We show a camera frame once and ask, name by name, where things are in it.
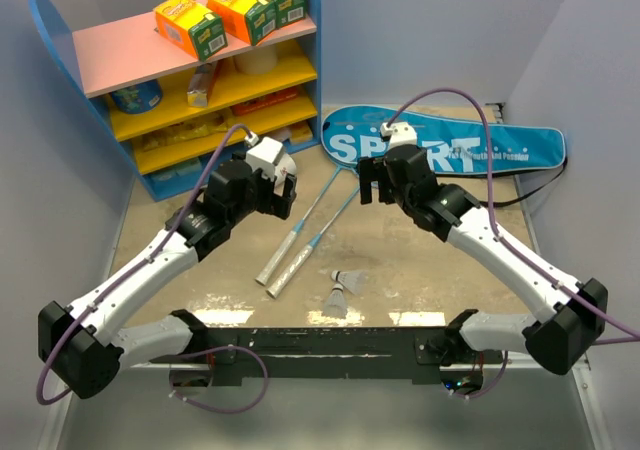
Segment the white shuttlecock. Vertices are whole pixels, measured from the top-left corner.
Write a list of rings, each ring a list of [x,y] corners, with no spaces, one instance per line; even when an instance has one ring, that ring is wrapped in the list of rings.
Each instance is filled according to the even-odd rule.
[[[366,283],[366,272],[364,270],[333,270],[331,279],[342,285],[351,294],[359,295],[363,285]]]
[[[334,286],[324,303],[322,315],[327,318],[345,319],[348,306],[341,286]]]

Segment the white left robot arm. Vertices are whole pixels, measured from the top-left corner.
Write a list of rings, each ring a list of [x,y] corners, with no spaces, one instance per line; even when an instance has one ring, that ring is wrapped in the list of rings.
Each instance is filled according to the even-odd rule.
[[[88,399],[125,368],[165,355],[185,362],[207,350],[203,324],[177,311],[138,333],[124,324],[152,296],[225,243],[253,212],[285,220],[296,198],[288,165],[268,172],[244,160],[222,163],[195,200],[181,207],[150,244],[98,288],[63,306],[52,301],[37,317],[38,356],[70,393]]]

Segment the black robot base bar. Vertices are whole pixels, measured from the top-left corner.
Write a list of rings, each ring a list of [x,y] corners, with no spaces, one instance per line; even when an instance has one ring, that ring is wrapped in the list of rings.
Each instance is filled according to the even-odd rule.
[[[437,385],[440,369],[465,368],[480,361],[499,364],[502,354],[487,351],[482,357],[443,327],[306,327],[200,329],[177,356],[157,363],[177,363],[186,354],[223,347],[211,362],[215,386],[237,386],[263,372],[253,357],[229,347],[256,353],[272,379],[391,379],[417,385]]]

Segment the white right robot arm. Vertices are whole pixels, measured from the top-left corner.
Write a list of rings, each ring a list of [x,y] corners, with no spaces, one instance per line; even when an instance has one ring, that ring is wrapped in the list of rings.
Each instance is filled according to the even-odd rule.
[[[361,201],[397,204],[420,229],[463,251],[506,285],[526,315],[473,311],[445,339],[448,356],[469,362],[480,351],[530,355],[566,374],[602,335],[608,291],[555,268],[495,222],[489,209],[457,184],[438,182],[425,150],[401,145],[357,165]]]

